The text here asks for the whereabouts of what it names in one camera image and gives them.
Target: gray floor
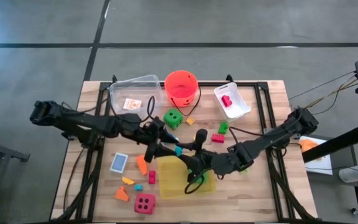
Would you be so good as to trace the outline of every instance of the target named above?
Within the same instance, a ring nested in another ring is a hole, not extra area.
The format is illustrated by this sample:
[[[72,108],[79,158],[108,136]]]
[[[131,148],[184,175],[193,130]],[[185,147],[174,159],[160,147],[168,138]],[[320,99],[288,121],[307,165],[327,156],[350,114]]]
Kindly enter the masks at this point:
[[[92,43],[103,0],[0,0],[0,43]],[[112,0],[101,42],[358,42],[358,0]],[[0,49],[0,143],[31,153],[13,161],[0,192],[0,223],[46,221],[67,142],[29,121],[35,100],[76,106],[91,49]],[[285,80],[293,96],[354,70],[358,48],[99,49],[91,80],[189,70],[200,80]],[[291,101],[305,106],[347,77]],[[333,99],[312,108],[321,111]],[[358,126],[358,95],[341,92],[315,134]],[[358,223],[351,187],[312,182],[318,215]]]

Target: green lego brick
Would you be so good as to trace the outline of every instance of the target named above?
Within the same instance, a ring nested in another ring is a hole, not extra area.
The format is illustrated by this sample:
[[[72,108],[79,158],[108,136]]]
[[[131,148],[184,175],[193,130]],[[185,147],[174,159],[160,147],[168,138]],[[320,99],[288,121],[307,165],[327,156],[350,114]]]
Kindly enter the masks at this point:
[[[223,121],[221,123],[221,126],[219,127],[219,134],[226,134],[227,133],[227,129],[229,128],[229,125],[227,122]]]
[[[207,176],[208,176],[208,174],[207,174],[207,172],[205,172],[205,173],[203,174],[203,177],[204,177],[204,182],[203,182],[203,184],[206,183]],[[202,180],[203,180],[203,179],[202,179],[201,177],[199,177],[198,180],[196,180],[195,184],[200,184]]]
[[[175,130],[183,121],[183,116],[178,110],[170,109],[165,113],[164,121],[169,127]]]

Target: white tray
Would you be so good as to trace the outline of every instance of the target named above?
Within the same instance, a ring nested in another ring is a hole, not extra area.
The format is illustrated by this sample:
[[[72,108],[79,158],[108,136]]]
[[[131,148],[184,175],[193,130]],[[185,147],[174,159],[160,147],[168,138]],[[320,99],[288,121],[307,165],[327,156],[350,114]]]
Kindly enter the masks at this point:
[[[251,107],[244,102],[239,91],[237,90],[237,84],[233,82],[215,88],[214,94],[218,108],[227,122],[235,121],[251,111]],[[222,102],[222,96],[224,95],[230,97],[230,100],[232,101],[231,106],[224,106]]]

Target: red block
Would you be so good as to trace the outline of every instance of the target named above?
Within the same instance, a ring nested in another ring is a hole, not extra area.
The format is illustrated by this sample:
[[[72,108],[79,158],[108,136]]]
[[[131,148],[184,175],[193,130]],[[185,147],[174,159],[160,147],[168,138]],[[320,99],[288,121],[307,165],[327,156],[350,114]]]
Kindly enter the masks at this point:
[[[222,96],[222,102],[225,107],[229,107],[230,105],[233,104],[233,102],[230,100],[230,96],[226,96],[226,95]]]
[[[224,142],[224,135],[223,134],[213,134],[212,135],[212,141],[213,142],[223,143]]]
[[[153,214],[155,207],[155,196],[152,194],[139,193],[135,199],[135,212],[142,214]]]
[[[149,172],[149,184],[155,184],[155,171],[150,170]]]

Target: orange bucket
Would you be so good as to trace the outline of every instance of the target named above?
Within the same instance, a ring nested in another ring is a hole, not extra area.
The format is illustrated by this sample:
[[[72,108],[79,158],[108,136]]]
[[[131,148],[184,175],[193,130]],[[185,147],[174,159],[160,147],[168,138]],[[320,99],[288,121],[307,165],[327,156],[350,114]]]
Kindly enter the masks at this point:
[[[178,107],[188,106],[196,95],[198,81],[190,72],[174,71],[165,79],[165,91],[168,99]]]

